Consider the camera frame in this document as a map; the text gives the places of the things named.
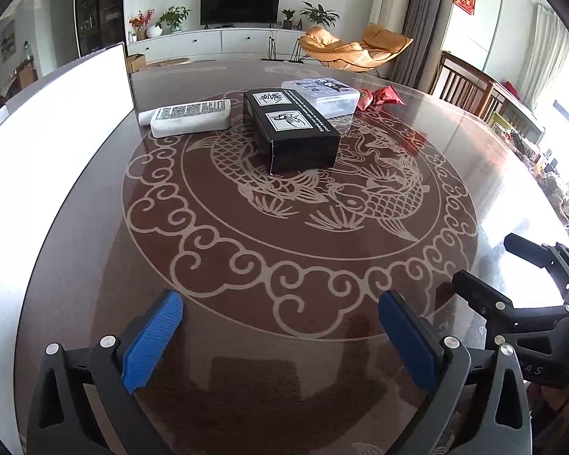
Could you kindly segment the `small potted plant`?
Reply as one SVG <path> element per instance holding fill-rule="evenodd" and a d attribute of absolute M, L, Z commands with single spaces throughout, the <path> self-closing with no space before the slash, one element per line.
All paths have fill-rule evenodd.
<path fill-rule="evenodd" d="M 281 13 L 284 16 L 283 19 L 283 29 L 292 30 L 293 29 L 293 20 L 296 10 L 290 8 L 284 8 Z"/>

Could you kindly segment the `white lotion bottle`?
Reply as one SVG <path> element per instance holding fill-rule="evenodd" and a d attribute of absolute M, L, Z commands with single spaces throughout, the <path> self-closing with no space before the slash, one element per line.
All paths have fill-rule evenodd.
<path fill-rule="evenodd" d="M 140 126 L 149 126 L 156 139 L 222 132 L 230 127 L 231 109 L 230 100 L 201 101 L 143 111 L 137 121 Z"/>

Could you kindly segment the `wooden dining chair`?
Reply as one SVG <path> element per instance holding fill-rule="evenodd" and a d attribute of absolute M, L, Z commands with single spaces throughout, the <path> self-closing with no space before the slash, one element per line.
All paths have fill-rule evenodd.
<path fill-rule="evenodd" d="M 429 93 L 485 123 L 497 114 L 536 145 L 546 133 L 533 112 L 503 84 L 449 52 L 441 52 Z"/>

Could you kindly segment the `grey curtain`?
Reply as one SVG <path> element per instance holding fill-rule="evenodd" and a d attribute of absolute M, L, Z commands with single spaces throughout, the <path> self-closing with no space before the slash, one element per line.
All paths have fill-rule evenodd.
<path fill-rule="evenodd" d="M 402 33 L 412 43 L 393 60 L 390 81 L 431 90 L 441 56 L 453 0 L 410 0 Z"/>

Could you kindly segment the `dark display cabinet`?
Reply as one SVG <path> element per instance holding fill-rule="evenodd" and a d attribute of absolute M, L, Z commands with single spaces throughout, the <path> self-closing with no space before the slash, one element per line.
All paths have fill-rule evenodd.
<path fill-rule="evenodd" d="M 74 0 L 79 55 L 124 42 L 123 0 Z"/>

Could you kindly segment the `orange lounge chair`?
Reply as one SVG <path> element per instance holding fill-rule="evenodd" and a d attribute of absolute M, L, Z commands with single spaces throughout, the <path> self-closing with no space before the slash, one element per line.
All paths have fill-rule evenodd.
<path fill-rule="evenodd" d="M 360 41 L 344 42 L 315 26 L 299 38 L 303 52 L 322 66 L 348 72 L 372 72 L 404 52 L 413 39 L 368 24 Z"/>

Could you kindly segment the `green potted plant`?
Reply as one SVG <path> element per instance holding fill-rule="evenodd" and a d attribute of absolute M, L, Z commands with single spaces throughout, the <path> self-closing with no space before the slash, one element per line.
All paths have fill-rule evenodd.
<path fill-rule="evenodd" d="M 341 19 L 340 14 L 331 9 L 326 9 L 322 4 L 313 5 L 308 1 L 303 2 L 304 7 L 300 14 L 312 22 L 322 27 L 333 27 Z"/>
<path fill-rule="evenodd" d="M 157 26 L 170 33 L 182 30 L 183 22 L 190 16 L 191 10 L 183 5 L 172 5 L 157 20 Z"/>

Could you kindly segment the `white storage box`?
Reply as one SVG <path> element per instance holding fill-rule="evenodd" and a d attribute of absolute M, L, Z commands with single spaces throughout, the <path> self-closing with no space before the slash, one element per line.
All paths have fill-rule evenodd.
<path fill-rule="evenodd" d="M 22 451 L 14 359 L 33 267 L 62 203 L 132 111 L 124 47 L 71 62 L 0 110 L 0 442 Z"/>

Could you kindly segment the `green potted plant left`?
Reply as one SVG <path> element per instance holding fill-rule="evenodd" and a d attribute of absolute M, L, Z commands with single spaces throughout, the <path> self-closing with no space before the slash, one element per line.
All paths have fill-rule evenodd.
<path fill-rule="evenodd" d="M 190 16 L 191 10 L 183 5 L 172 5 L 157 20 L 157 26 L 170 33 L 182 30 L 183 22 Z"/>

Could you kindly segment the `red packet left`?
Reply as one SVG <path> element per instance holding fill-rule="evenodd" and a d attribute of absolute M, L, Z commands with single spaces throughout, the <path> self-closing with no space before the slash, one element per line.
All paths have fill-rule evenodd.
<path fill-rule="evenodd" d="M 373 103 L 374 97 L 372 91 L 361 88 L 358 92 L 360 93 L 360 97 L 358 98 L 357 108 L 358 110 L 365 111 Z"/>

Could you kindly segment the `red packet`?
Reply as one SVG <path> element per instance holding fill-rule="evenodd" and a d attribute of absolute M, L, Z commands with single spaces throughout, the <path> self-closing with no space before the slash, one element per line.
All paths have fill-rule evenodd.
<path fill-rule="evenodd" d="M 405 102 L 402 100 L 399 93 L 392 85 L 386 85 L 373 91 L 373 104 L 381 106 L 384 104 L 394 104 L 404 106 Z"/>
<path fill-rule="evenodd" d="M 374 97 L 372 91 L 361 88 L 358 92 L 360 93 L 360 97 L 358 98 L 357 108 L 358 110 L 365 111 L 373 103 Z"/>

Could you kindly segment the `black cardboard box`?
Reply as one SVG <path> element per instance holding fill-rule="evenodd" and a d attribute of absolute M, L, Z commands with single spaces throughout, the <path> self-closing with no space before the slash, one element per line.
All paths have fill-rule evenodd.
<path fill-rule="evenodd" d="M 340 133 L 297 91 L 250 89 L 244 99 L 244 124 L 271 175 L 332 168 Z"/>

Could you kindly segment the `red flower vase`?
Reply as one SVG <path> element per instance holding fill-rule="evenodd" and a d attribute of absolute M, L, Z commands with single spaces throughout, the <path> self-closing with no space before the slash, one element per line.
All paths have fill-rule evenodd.
<path fill-rule="evenodd" d="M 147 38 L 147 30 L 153 19 L 155 10 L 148 9 L 145 11 L 139 10 L 134 16 L 130 17 L 128 23 L 133 29 L 136 40 L 140 41 Z"/>

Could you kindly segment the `green potted plant right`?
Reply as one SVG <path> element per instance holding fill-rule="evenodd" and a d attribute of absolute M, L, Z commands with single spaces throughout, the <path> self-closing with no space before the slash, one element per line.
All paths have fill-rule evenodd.
<path fill-rule="evenodd" d="M 303 2 L 304 7 L 300 14 L 312 22 L 322 27 L 333 27 L 341 19 L 340 14 L 331 9 L 326 9 L 322 4 L 313 5 L 308 1 Z"/>

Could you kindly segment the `white tv cabinet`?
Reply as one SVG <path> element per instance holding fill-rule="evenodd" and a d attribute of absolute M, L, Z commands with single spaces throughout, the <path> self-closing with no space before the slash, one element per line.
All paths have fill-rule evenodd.
<path fill-rule="evenodd" d="M 303 31 L 269 28 L 224 28 L 180 31 L 126 45 L 127 55 L 148 63 L 187 58 L 200 60 L 297 60 Z"/>

